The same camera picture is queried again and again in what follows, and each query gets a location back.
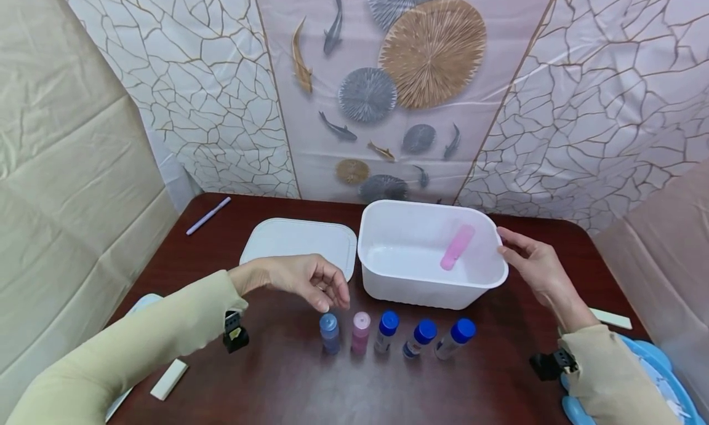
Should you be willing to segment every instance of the sleeve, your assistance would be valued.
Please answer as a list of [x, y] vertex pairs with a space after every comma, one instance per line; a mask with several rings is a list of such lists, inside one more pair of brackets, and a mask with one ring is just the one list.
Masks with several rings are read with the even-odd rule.
[[209, 344], [223, 332], [224, 313], [247, 306], [224, 270], [193, 282], [123, 317], [44, 370], [7, 425], [103, 425], [121, 393], [159, 365]]
[[563, 335], [559, 345], [577, 361], [569, 394], [596, 425], [679, 425], [643, 366], [605, 325]]

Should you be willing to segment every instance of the printed fish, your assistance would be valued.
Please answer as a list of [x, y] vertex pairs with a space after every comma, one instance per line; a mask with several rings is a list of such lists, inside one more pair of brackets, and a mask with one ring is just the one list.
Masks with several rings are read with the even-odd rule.
[[450, 159], [458, 149], [458, 145], [460, 145], [460, 130], [458, 130], [456, 124], [453, 124], [453, 128], [455, 128], [455, 137], [453, 138], [451, 145], [445, 146], [445, 152], [443, 153], [443, 159], [445, 160]]
[[414, 165], [414, 167], [419, 169], [421, 172], [421, 177], [419, 178], [419, 185], [421, 186], [421, 188], [426, 188], [426, 186], [428, 186], [428, 173], [426, 173], [426, 171], [418, 165]]
[[327, 128], [330, 128], [330, 130], [332, 130], [332, 132], [334, 132], [337, 135], [337, 137], [339, 137], [340, 139], [348, 140], [348, 141], [356, 141], [355, 133], [347, 130], [347, 126], [339, 127], [333, 123], [330, 123], [330, 121], [328, 121], [327, 118], [325, 117], [325, 113], [323, 113], [323, 112], [320, 112], [320, 117], [321, 117], [322, 121], [325, 122], [325, 125], [327, 126]]
[[393, 154], [391, 153], [391, 151], [389, 151], [389, 149], [386, 149], [386, 150], [385, 150], [385, 149], [379, 148], [377, 145], [374, 145], [374, 142], [372, 142], [372, 141], [369, 141], [368, 147], [369, 147], [370, 149], [373, 149], [373, 150], [376, 151], [377, 153], [381, 154], [381, 155], [382, 155], [384, 158], [386, 158], [387, 160], [392, 161], [392, 162], [395, 162], [395, 161], [396, 161], [395, 155], [393, 155]]
[[340, 39], [340, 30], [342, 29], [342, 0], [335, 0], [335, 2], [337, 3], [335, 22], [332, 23], [329, 30], [325, 30], [325, 46], [322, 47], [322, 51], [325, 52], [327, 56], [330, 56], [335, 46], [342, 42], [342, 39]]
[[303, 55], [300, 54], [300, 30], [303, 29], [303, 24], [306, 23], [306, 19], [303, 18], [300, 21], [300, 25], [295, 29], [293, 34], [293, 66], [295, 70], [295, 77], [298, 78], [298, 83], [303, 90], [308, 93], [313, 93], [313, 81], [311, 76], [313, 75], [313, 70], [309, 70], [306, 67], [305, 61], [303, 61]]

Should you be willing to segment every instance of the pink tube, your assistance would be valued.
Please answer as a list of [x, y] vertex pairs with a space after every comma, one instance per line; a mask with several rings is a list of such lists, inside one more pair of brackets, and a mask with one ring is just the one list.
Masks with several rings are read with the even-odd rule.
[[453, 270], [455, 262], [462, 255], [465, 249], [468, 248], [470, 239], [472, 239], [474, 235], [475, 228], [472, 228], [472, 225], [461, 226], [461, 228], [458, 230], [458, 233], [453, 238], [453, 241], [448, 246], [448, 249], [446, 250], [443, 256], [443, 259], [441, 259], [441, 267], [443, 268], [443, 270]]
[[353, 352], [364, 354], [367, 352], [367, 342], [369, 341], [369, 324], [372, 319], [369, 314], [360, 311], [354, 315], [353, 319]]

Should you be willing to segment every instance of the golden fish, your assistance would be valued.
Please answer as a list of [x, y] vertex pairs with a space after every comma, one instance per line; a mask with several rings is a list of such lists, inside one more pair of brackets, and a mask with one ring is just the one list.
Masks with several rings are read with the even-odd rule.
[[298, 78], [300, 86], [308, 93], [313, 93], [313, 81], [311, 80], [313, 70], [309, 70], [308, 67], [306, 67], [306, 63], [303, 61], [303, 55], [300, 54], [300, 30], [303, 29], [305, 22], [306, 19], [303, 18], [293, 34], [293, 66], [295, 69], [295, 77]]
[[379, 148], [377, 145], [374, 145], [374, 142], [372, 142], [372, 141], [369, 141], [368, 147], [369, 147], [370, 149], [373, 149], [373, 150], [376, 151], [377, 153], [381, 154], [382, 156], [384, 156], [385, 158], [387, 158], [389, 161], [392, 161], [392, 162], [395, 162], [395, 161], [396, 161], [395, 155], [393, 155], [393, 154], [391, 153], [391, 151], [389, 151], [389, 149], [386, 149], [386, 150], [385, 150], [385, 149]]

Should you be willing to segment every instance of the blue bottle cap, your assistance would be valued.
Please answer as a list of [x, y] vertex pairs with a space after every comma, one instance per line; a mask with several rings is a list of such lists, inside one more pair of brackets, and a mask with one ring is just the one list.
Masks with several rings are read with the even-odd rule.
[[393, 311], [385, 311], [379, 321], [379, 331], [384, 336], [393, 336], [398, 328], [398, 316]]
[[320, 329], [324, 332], [331, 332], [337, 328], [337, 318], [333, 313], [325, 313], [320, 318]]
[[429, 344], [430, 341], [433, 341], [436, 338], [437, 334], [438, 330], [436, 329], [436, 324], [428, 319], [422, 320], [418, 327], [414, 330], [414, 338], [421, 345]]
[[461, 317], [451, 328], [451, 337], [457, 344], [465, 344], [475, 336], [475, 331], [475, 324], [470, 319]]

